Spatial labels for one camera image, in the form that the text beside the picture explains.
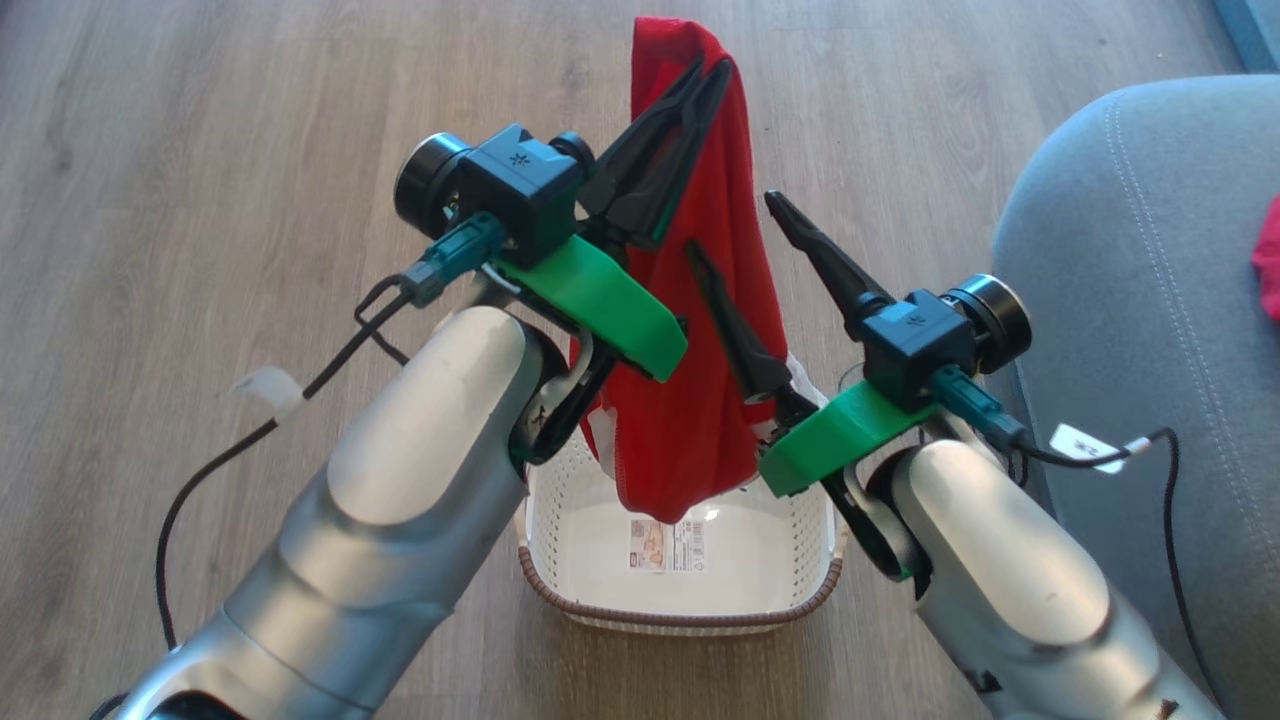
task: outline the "laundry basket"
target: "laundry basket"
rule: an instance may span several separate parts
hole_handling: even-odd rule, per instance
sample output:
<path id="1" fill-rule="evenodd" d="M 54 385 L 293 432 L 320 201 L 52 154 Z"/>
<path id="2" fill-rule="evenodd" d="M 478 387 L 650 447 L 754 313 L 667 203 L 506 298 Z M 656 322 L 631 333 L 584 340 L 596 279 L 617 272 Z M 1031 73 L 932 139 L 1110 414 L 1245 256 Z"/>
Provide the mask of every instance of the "laundry basket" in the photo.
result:
<path id="1" fill-rule="evenodd" d="M 778 500 L 760 479 L 662 525 L 622 507 L 581 430 L 530 470 L 515 524 L 539 597 L 588 625 L 663 635 L 760 633 L 813 612 L 847 534 L 820 492 Z"/>

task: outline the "woven rim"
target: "woven rim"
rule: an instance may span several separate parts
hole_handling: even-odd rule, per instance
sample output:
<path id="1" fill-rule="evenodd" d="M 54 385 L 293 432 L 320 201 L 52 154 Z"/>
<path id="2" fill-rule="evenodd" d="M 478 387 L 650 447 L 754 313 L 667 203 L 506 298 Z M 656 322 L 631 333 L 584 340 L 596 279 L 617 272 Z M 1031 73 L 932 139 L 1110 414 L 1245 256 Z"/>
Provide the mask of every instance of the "woven rim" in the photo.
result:
<path id="1" fill-rule="evenodd" d="M 534 568 L 532 552 L 530 552 L 530 550 L 524 544 L 521 544 L 517 551 L 520 552 L 520 569 L 524 570 L 525 579 L 529 580 L 529 585 L 534 588 L 538 597 L 543 598 L 548 605 L 556 607 L 557 610 L 595 620 L 611 620 L 614 623 L 631 623 L 636 625 L 655 625 L 659 628 L 750 628 L 755 625 L 777 625 L 780 623 L 799 620 L 820 607 L 823 602 L 827 602 L 832 591 L 836 589 L 836 582 L 840 580 L 840 571 L 845 566 L 845 561 L 840 556 L 832 557 L 831 565 L 827 568 L 827 577 L 823 578 L 822 587 L 818 588 L 818 592 L 813 593 L 809 600 L 790 610 L 781 610 L 778 612 L 756 612 L 753 615 L 654 615 L 650 612 L 608 610 L 594 605 L 582 605 L 581 602 L 566 600 L 564 596 L 553 591 L 550 585 L 543 582 L 543 578 L 538 574 L 538 569 Z"/>

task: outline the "green plastic part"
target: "green plastic part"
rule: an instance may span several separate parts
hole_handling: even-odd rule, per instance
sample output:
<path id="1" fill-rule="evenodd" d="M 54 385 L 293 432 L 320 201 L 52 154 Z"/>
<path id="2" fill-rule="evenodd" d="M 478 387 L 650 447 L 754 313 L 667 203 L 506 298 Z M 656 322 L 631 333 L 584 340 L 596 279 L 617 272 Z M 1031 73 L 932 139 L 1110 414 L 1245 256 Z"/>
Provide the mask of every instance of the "green plastic part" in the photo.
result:
<path id="1" fill-rule="evenodd" d="M 782 436 L 759 470 L 774 497 L 804 491 L 846 465 L 858 462 L 937 411 L 902 413 L 863 380 Z"/>
<path id="2" fill-rule="evenodd" d="M 658 382 L 671 378 L 689 350 L 689 338 L 671 310 L 576 234 L 532 268 L 503 260 L 494 265 Z"/>

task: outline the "teal connector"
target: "teal connector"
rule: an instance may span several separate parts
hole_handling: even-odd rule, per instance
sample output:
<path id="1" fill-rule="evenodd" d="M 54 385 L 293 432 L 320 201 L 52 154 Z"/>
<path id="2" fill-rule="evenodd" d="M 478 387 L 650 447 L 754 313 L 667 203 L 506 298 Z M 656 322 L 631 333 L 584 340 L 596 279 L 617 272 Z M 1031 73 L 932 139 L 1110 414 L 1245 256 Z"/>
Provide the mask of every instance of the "teal connector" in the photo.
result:
<path id="1" fill-rule="evenodd" d="M 426 307 L 449 283 L 479 269 L 502 249 L 507 228 L 489 213 L 476 213 L 431 243 L 422 258 L 401 274 L 401 292 L 415 307 Z"/>
<path id="2" fill-rule="evenodd" d="M 998 400 L 956 365 L 933 373 L 929 387 L 938 405 L 973 425 L 1000 452 L 1009 452 L 1027 432 Z"/>

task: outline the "red cloth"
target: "red cloth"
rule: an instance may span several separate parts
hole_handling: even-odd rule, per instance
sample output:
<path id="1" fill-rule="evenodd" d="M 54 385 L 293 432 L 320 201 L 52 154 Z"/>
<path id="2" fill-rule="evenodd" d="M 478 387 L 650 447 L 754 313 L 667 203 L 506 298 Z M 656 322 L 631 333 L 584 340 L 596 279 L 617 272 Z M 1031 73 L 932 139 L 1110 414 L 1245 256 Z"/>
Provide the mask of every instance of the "red cloth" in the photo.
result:
<path id="1" fill-rule="evenodd" d="M 699 55 L 704 72 L 730 58 L 716 36 L 695 22 L 637 18 L 631 50 L 632 119 Z M 746 96 L 736 67 L 666 242 L 657 252 L 627 251 L 631 275 L 672 313 L 689 319 L 689 352 L 664 384 L 620 365 L 598 401 L 617 413 L 613 477 L 618 498 L 628 510 L 663 523 L 676 523 L 691 506 L 755 474 L 751 425 L 773 416 L 772 402 L 742 404 L 689 266 L 684 247 L 689 238 L 701 243 L 724 275 L 735 304 L 769 352 L 786 357 L 755 217 Z M 595 451 L 596 438 L 586 421 L 582 430 Z"/>
<path id="2" fill-rule="evenodd" d="M 1271 211 L 1262 222 L 1258 246 L 1253 249 L 1253 266 L 1262 286 L 1262 309 L 1280 323 L 1280 196 L 1271 201 Z"/>

